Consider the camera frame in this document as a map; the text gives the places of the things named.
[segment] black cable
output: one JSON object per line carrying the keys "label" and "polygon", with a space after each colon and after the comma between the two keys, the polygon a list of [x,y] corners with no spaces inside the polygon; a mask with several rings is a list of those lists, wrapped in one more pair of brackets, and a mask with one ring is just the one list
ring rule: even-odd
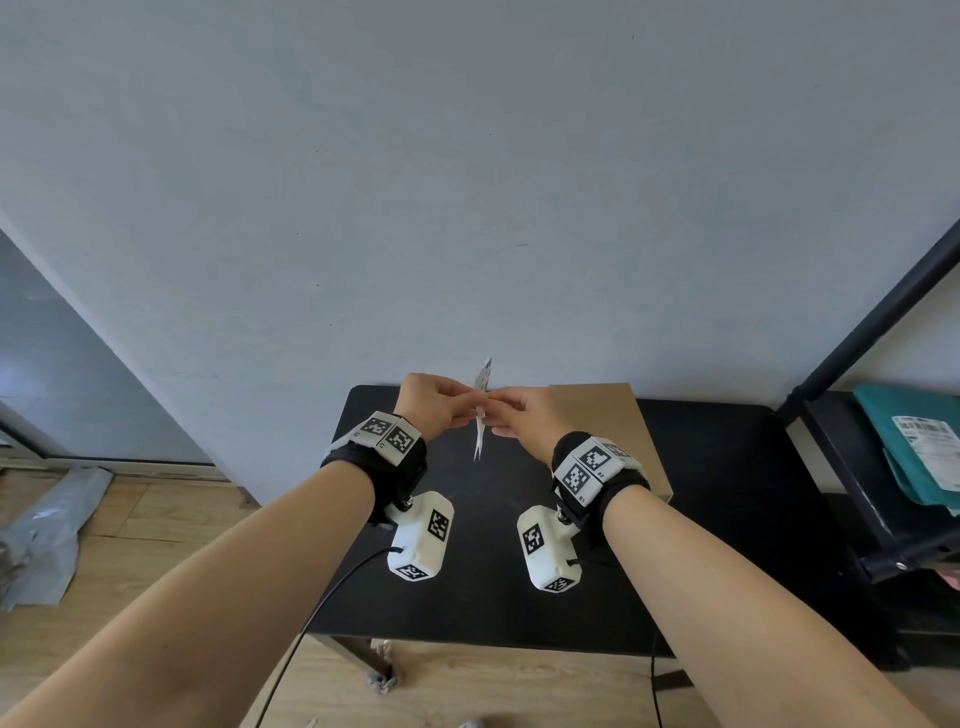
{"label": "black cable", "polygon": [[663,719],[660,717],[660,703],[657,700],[657,682],[654,680],[654,665],[657,663],[657,639],[660,630],[654,625],[654,643],[650,647],[650,692],[654,694],[654,710],[657,711],[657,725],[663,728]]}
{"label": "black cable", "polygon": [[333,593],[336,592],[338,589],[340,589],[343,583],[347,581],[351,576],[353,576],[360,569],[360,567],[368,564],[377,556],[382,556],[383,554],[389,551],[393,551],[394,553],[400,553],[402,550],[403,550],[402,548],[391,546],[390,548],[381,548],[379,551],[375,551],[370,556],[368,556],[363,561],[361,561],[359,564],[357,564],[355,567],[353,567],[353,569],[351,569],[350,571],[345,573],[343,576],[341,576],[340,580],[333,585],[333,588],[330,589],[330,591],[324,595],[324,598],[320,600],[320,602],[314,608],[313,612],[310,613],[310,616],[307,618],[307,621],[303,624],[303,627],[300,630],[300,633],[297,635],[297,638],[294,640],[293,649],[290,650],[290,654],[287,655],[287,661],[283,663],[283,667],[280,668],[280,674],[276,677],[276,680],[274,681],[274,686],[270,688],[270,694],[267,695],[267,700],[266,702],[264,702],[263,709],[260,711],[260,717],[256,720],[256,723],[254,724],[253,728],[260,728],[260,723],[263,722],[263,716],[267,714],[267,708],[270,707],[270,701],[274,699],[274,693],[276,692],[276,689],[280,687],[280,680],[283,679],[283,673],[287,671],[287,668],[290,666],[290,661],[294,659],[294,655],[297,653],[297,648],[300,646],[300,643],[303,642],[303,637],[306,635],[306,628],[310,626],[310,622],[312,622],[313,618],[317,616],[317,613],[320,612],[320,610],[326,604],[326,601],[330,599],[333,596]]}

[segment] black table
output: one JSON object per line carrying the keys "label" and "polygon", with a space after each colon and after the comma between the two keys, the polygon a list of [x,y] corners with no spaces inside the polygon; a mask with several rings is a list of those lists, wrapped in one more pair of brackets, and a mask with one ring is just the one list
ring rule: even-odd
{"label": "black table", "polygon": [[[336,436],[375,409],[392,411],[397,389],[354,387]],[[673,506],[802,599],[875,665],[907,669],[896,630],[771,409],[637,404],[673,486]],[[410,583],[385,564],[369,564],[329,600],[308,632],[384,677],[389,666],[372,659],[363,640],[649,655],[654,623],[620,568],[584,564],[581,583],[560,595],[530,583],[516,519],[532,505],[552,505],[550,473],[518,441],[485,437],[479,462],[472,459],[472,425],[444,433],[428,448],[430,470],[417,492],[439,491],[456,509],[440,574]],[[388,531],[365,528],[338,575],[391,540]],[[574,543],[581,557],[615,562],[605,549],[587,554],[583,535]],[[658,654],[671,655],[667,645]]]}

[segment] hand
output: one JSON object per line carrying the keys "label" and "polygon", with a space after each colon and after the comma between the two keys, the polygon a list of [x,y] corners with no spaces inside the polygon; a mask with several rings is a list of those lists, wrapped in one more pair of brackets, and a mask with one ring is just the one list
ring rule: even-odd
{"label": "hand", "polygon": [[487,393],[445,376],[409,374],[400,383],[394,414],[433,440],[445,429],[475,420],[476,408],[487,403]]}
{"label": "hand", "polygon": [[557,442],[573,431],[550,388],[507,387],[488,397],[484,425],[490,425],[494,435],[516,437],[549,468]]}

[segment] wooden floor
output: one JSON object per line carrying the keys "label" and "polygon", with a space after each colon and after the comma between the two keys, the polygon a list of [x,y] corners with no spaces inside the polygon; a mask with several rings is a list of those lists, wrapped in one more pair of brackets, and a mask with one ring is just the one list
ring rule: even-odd
{"label": "wooden floor", "polygon": [[[0,527],[58,479],[0,474]],[[0,713],[163,573],[249,513],[223,483],[116,477],[82,532],[77,576],[60,606],[0,617]],[[429,643],[396,643],[394,652],[404,684],[379,696],[357,668],[308,638],[264,725],[303,728],[314,717],[320,726],[458,726],[478,717],[493,728],[656,725],[646,659]],[[664,662],[658,671],[674,667]],[[898,682],[940,725],[960,726],[957,673],[915,670]],[[693,689],[663,695],[660,709],[667,728],[717,725]]]}

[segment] green fabric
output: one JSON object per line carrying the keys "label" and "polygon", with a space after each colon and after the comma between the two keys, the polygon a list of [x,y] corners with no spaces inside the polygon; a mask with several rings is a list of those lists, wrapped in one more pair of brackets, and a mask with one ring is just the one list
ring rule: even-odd
{"label": "green fabric", "polygon": [[938,420],[960,432],[960,400],[889,384],[861,384],[853,396],[883,441],[884,455],[903,494],[921,505],[960,508],[960,493],[940,487],[893,420],[900,416]]}

